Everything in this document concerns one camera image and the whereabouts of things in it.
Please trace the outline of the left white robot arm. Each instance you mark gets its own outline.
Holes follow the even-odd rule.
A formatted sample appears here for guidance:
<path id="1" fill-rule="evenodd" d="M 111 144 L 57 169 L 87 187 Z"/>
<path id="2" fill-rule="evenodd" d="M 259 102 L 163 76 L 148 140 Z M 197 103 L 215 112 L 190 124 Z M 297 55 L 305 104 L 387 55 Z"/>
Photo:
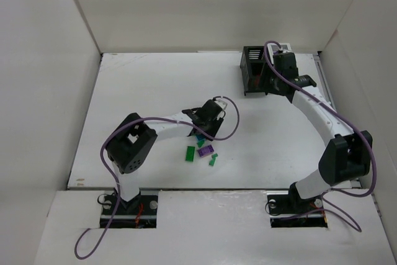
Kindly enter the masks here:
<path id="1" fill-rule="evenodd" d="M 184 109 L 167 117 L 142 118 L 129 114 L 102 146 L 117 178 L 117 210 L 131 214 L 142 203 L 138 169 L 157 141 L 202 134 L 213 140 L 223 123 L 227 103 L 209 99 L 201 107 Z"/>

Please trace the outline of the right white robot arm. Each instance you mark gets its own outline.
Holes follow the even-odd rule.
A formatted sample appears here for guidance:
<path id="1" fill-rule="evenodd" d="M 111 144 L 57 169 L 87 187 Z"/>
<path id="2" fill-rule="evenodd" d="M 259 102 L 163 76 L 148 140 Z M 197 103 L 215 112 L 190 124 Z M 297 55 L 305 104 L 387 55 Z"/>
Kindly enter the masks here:
<path id="1" fill-rule="evenodd" d="M 278 50 L 270 54 L 265 49 L 263 56 L 266 93 L 286 97 L 306 116 L 325 145 L 317 170 L 292 183 L 288 194 L 269 198 L 271 215 L 305 213 L 322 193 L 370 172 L 372 136 L 343 119 L 310 76 L 298 74 L 294 53 Z"/>

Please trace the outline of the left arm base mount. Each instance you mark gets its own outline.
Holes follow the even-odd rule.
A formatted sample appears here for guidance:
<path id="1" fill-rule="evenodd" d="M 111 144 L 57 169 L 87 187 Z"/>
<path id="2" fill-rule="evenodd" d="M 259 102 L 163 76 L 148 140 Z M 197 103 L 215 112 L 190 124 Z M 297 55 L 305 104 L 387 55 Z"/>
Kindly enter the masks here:
<path id="1" fill-rule="evenodd" d="M 105 228 L 115 210 L 117 196 L 115 194 L 102 194 L 97 198 L 97 203 L 102 207 L 99 226 Z M 131 204 L 120 202 L 109 228 L 147 229 L 156 228 L 158 211 L 158 195 L 141 195 Z"/>

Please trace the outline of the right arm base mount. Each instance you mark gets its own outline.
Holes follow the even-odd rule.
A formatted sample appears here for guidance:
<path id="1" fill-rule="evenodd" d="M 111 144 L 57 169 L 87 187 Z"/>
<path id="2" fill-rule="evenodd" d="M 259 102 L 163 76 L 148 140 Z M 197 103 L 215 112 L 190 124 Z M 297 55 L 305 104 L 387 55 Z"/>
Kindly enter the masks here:
<path id="1" fill-rule="evenodd" d="M 272 228 L 327 228 L 323 201 L 320 196 L 292 202 L 288 194 L 268 194 L 265 211 Z"/>

